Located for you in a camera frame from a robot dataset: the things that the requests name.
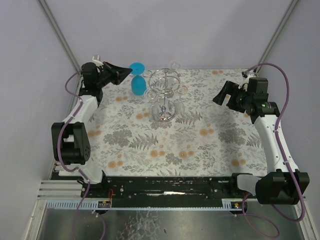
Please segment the blue plastic wine glass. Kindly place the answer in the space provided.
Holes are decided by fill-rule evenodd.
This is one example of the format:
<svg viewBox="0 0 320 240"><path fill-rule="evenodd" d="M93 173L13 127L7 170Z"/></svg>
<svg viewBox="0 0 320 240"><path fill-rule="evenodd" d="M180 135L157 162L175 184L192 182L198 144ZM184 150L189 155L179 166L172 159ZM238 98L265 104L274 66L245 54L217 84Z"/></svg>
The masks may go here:
<svg viewBox="0 0 320 240"><path fill-rule="evenodd" d="M133 75L131 90L134 95L142 96L147 89L146 81L142 76L145 71L145 66L140 62L134 62L129 67L132 69L131 74Z"/></svg>

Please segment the clear champagne flute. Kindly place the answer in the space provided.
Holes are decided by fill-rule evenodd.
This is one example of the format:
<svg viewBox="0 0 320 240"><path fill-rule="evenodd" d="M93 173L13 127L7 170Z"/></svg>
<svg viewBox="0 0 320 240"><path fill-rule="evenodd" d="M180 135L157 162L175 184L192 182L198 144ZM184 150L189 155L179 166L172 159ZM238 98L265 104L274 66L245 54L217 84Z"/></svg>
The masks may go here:
<svg viewBox="0 0 320 240"><path fill-rule="evenodd" d="M157 89L146 89L143 93L143 97L146 99L146 100L154 100L154 99L157 99L158 98L158 95L159 95L159 92Z"/></svg>

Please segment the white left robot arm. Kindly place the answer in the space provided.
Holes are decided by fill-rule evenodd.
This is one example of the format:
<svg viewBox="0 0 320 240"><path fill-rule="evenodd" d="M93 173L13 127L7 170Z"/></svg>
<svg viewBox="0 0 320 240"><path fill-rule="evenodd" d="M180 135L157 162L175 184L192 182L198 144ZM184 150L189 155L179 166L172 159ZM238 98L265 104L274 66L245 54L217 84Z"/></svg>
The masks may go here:
<svg viewBox="0 0 320 240"><path fill-rule="evenodd" d="M79 176L85 182L99 184L103 171L91 159L91 145L86 130L90 117L103 99L103 88L120 85L132 72L106 61L93 60L81 66L81 83L71 113L51 126L54 159L60 163L60 176Z"/></svg>

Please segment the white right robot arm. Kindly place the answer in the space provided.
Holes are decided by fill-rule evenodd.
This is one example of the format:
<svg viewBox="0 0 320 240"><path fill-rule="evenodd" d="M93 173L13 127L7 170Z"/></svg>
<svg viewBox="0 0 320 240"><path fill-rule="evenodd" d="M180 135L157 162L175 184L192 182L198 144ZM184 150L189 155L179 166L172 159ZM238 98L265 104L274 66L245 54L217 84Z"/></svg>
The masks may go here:
<svg viewBox="0 0 320 240"><path fill-rule="evenodd" d="M250 77L242 85L226 81L213 102L222 105L230 96L226 106L240 113L247 113L256 128L264 150L267 175L234 173L236 187L256 196L263 205L296 205L310 183L309 175L300 172L286 144L275 102L268 100L268 80Z"/></svg>

